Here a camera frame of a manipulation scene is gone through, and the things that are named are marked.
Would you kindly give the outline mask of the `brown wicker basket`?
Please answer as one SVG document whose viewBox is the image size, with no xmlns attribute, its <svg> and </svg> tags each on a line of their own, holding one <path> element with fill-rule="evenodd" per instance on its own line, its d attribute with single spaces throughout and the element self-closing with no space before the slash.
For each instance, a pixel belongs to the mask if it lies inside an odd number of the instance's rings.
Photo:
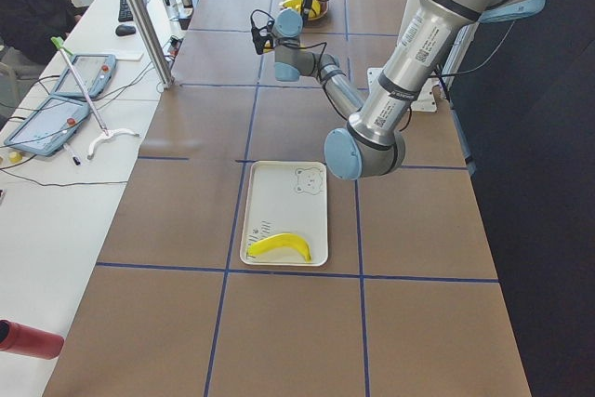
<svg viewBox="0 0 595 397">
<path fill-rule="evenodd" d="M 282 0 L 279 3 L 280 9 L 291 8 L 298 14 L 302 13 L 302 3 L 304 0 Z M 311 10 L 308 14 L 308 21 L 322 19 L 328 11 L 328 0 L 312 0 Z"/>
</svg>

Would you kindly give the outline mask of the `black computer mouse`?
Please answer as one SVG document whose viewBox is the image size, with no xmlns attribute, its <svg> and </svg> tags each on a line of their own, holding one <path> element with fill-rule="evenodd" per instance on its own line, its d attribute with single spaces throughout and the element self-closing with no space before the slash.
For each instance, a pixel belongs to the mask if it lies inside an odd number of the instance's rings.
<svg viewBox="0 0 595 397">
<path fill-rule="evenodd" d="M 136 33 L 136 28 L 133 25 L 120 24 L 115 28 L 115 34 L 118 37 L 129 36 Z"/>
</svg>

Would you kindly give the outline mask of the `cream bear serving tray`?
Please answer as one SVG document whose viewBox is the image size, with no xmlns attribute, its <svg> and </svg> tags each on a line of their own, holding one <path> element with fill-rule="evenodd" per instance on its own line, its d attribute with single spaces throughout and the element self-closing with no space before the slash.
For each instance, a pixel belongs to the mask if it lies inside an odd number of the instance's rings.
<svg viewBox="0 0 595 397">
<path fill-rule="evenodd" d="M 257 161 L 250 171 L 240 259 L 253 266 L 320 267 L 328 259 L 327 175 L 320 162 Z M 291 248 L 249 257 L 254 242 L 278 233 L 303 237 L 311 262 Z"/>
</svg>

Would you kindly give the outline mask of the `blue teach pendant far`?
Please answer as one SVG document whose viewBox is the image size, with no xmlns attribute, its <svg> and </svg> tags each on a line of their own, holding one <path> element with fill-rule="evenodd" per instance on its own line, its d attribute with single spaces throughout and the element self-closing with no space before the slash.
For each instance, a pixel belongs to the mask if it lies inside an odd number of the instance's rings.
<svg viewBox="0 0 595 397">
<path fill-rule="evenodd" d="M 75 54 L 71 63 L 85 82 L 89 97 L 95 100 L 111 82 L 117 60 L 113 54 Z M 64 69 L 51 93 L 64 98 L 85 99 L 69 68 Z"/>
</svg>

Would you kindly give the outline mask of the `blue teach pendant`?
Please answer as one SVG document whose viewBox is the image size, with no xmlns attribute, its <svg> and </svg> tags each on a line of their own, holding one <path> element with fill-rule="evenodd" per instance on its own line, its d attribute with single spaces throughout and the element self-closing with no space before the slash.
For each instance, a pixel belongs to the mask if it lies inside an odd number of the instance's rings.
<svg viewBox="0 0 595 397">
<path fill-rule="evenodd" d="M 95 100 L 111 82 L 117 60 L 113 54 L 75 54 L 71 63 L 85 82 L 89 97 Z M 69 68 L 64 69 L 51 93 L 64 98 L 85 99 Z"/>
<path fill-rule="evenodd" d="M 63 147 L 89 112 L 86 102 L 50 95 L 4 143 L 13 150 L 50 156 Z"/>
</svg>

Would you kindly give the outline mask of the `reacher grabber stick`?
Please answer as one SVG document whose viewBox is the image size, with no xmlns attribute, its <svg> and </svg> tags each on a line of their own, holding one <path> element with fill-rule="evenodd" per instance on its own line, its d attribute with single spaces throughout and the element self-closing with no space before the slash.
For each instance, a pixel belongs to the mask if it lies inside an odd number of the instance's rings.
<svg viewBox="0 0 595 397">
<path fill-rule="evenodd" d="M 71 57 L 69 56 L 68 52 L 66 51 L 66 47 L 64 46 L 64 41 L 62 40 L 61 37 L 51 37 L 50 40 L 54 44 L 54 46 L 56 47 L 58 52 L 61 54 L 63 59 L 65 60 L 68 69 L 70 70 L 71 74 L 73 75 L 75 83 L 79 86 L 79 89 L 83 93 L 86 103 L 88 104 L 90 111 L 92 112 L 92 114 L 100 128 L 99 136 L 96 137 L 89 144 L 86 158 L 88 160 L 92 160 L 97 147 L 104 141 L 109 141 L 111 139 L 115 139 L 117 136 L 121 136 L 121 135 L 139 137 L 139 133 L 137 133 L 131 129 L 128 129 L 128 128 L 109 129 L 107 127 L 104 120 L 101 118 L 97 107 L 95 106 L 95 104 L 93 103 L 92 99 L 89 96 L 88 90 L 86 88 L 86 83 L 85 83 L 82 75 L 73 66 L 73 63 L 71 62 Z"/>
</svg>

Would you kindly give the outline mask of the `person in dark clothes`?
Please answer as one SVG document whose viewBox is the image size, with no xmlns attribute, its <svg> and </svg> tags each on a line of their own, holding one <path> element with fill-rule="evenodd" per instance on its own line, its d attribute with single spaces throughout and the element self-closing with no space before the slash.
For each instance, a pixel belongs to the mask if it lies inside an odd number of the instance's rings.
<svg viewBox="0 0 595 397">
<path fill-rule="evenodd" d="M 72 0 L 1 0 L 1 38 L 30 61 L 47 65 L 56 53 L 51 39 L 67 38 L 85 12 Z"/>
</svg>

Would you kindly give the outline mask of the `black marker pen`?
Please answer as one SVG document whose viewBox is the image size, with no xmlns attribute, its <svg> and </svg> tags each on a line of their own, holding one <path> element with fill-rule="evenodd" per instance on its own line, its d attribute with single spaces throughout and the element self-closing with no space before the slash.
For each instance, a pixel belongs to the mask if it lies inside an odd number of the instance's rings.
<svg viewBox="0 0 595 397">
<path fill-rule="evenodd" d="M 81 164 L 80 158 L 78 157 L 78 155 L 76 154 L 76 152 L 74 151 L 74 149 L 71 147 L 70 144 L 64 143 L 63 148 L 71 156 L 75 165 Z"/>
</svg>

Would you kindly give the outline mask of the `blue teach pendant near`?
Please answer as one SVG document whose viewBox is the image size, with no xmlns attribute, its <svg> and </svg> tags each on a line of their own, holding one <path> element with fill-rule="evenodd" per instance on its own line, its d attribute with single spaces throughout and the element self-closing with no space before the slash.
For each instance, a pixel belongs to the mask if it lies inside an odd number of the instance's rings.
<svg viewBox="0 0 595 397">
<path fill-rule="evenodd" d="M 50 95 L 4 143 L 13 150 L 50 156 L 63 147 L 89 112 L 86 102 Z"/>
</svg>

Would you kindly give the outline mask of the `red bottle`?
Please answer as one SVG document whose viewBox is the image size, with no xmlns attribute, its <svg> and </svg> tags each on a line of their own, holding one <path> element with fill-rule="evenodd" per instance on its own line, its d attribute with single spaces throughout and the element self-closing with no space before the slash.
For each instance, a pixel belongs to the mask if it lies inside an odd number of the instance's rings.
<svg viewBox="0 0 595 397">
<path fill-rule="evenodd" d="M 50 360 L 60 355 L 61 335 L 9 320 L 1 321 L 1 351 Z"/>
</svg>

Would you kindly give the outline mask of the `aluminium frame post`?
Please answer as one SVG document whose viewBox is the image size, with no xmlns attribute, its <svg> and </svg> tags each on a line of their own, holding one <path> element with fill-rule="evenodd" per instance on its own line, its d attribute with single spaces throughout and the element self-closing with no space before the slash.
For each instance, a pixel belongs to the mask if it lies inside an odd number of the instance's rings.
<svg viewBox="0 0 595 397">
<path fill-rule="evenodd" d="M 166 61 L 162 45 L 145 7 L 144 0 L 126 0 L 133 13 L 138 31 L 149 54 L 154 69 L 157 71 L 163 89 L 169 89 L 174 81 L 173 74 Z"/>
</svg>

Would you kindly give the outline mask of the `white pedestal column base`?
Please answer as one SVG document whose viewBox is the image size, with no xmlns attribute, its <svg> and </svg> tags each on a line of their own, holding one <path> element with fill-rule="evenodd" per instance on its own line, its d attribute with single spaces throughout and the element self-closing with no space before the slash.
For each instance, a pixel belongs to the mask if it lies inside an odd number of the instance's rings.
<svg viewBox="0 0 595 397">
<path fill-rule="evenodd" d="M 372 88 L 374 81 L 377 79 L 381 71 L 382 69 L 379 67 L 368 67 L 366 69 L 368 89 Z M 438 107 L 433 94 L 433 88 L 438 85 L 439 83 L 437 80 L 430 78 L 425 82 L 417 100 L 411 105 L 413 112 L 437 112 Z"/>
</svg>

